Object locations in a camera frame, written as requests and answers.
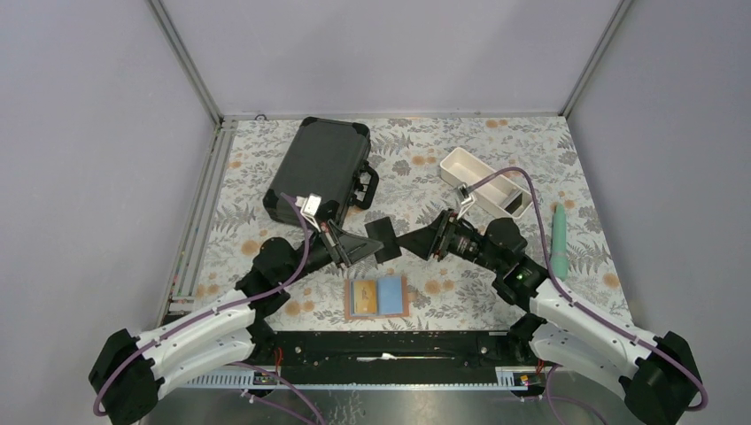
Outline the black credit card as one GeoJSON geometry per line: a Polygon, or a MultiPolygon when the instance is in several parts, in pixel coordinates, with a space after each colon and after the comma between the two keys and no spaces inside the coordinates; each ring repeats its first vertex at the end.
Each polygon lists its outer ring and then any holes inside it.
{"type": "Polygon", "coordinates": [[[374,254],[377,264],[384,264],[402,255],[390,217],[370,221],[365,225],[365,229],[370,239],[374,239],[383,245],[374,254]]]}

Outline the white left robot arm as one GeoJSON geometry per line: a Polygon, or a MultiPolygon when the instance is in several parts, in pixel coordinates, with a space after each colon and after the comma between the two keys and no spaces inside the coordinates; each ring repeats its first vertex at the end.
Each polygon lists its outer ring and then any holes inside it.
{"type": "Polygon", "coordinates": [[[289,300],[288,286],[328,264],[351,266],[382,248],[332,221],[298,248],[281,237],[266,240],[251,271],[209,306],[138,336],[121,329],[108,337],[89,373],[95,415],[134,424],[171,390],[205,372],[246,359],[267,362],[276,333],[266,318],[289,300]]]}

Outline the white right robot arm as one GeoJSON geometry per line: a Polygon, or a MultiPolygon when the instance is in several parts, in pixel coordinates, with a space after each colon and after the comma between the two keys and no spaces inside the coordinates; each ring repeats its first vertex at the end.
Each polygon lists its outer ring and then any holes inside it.
{"type": "Polygon", "coordinates": [[[453,210],[428,226],[397,237],[399,247],[422,259],[449,254],[495,274],[493,288],[525,315],[512,329],[507,350],[516,363],[539,358],[570,369],[612,391],[645,424],[675,424],[701,410],[708,393],[689,344],[607,315],[576,296],[530,258],[527,241],[508,218],[495,219],[480,234],[453,210]]]}

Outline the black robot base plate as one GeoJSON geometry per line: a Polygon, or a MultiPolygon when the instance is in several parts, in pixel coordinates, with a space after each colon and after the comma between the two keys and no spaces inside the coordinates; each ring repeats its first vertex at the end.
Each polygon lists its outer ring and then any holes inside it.
{"type": "Polygon", "coordinates": [[[440,367],[529,367],[539,373],[552,365],[539,359],[517,330],[277,331],[263,320],[224,336],[213,334],[182,355],[158,360],[152,350],[150,360],[161,384],[184,383],[233,362],[278,374],[289,367],[341,377],[375,372],[426,375],[440,367]]]}

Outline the gold credit card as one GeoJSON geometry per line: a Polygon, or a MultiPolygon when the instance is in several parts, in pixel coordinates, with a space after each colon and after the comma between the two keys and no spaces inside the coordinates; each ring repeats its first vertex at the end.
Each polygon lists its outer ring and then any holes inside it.
{"type": "Polygon", "coordinates": [[[376,281],[356,281],[352,283],[352,312],[355,315],[376,314],[378,295],[376,281]]]}

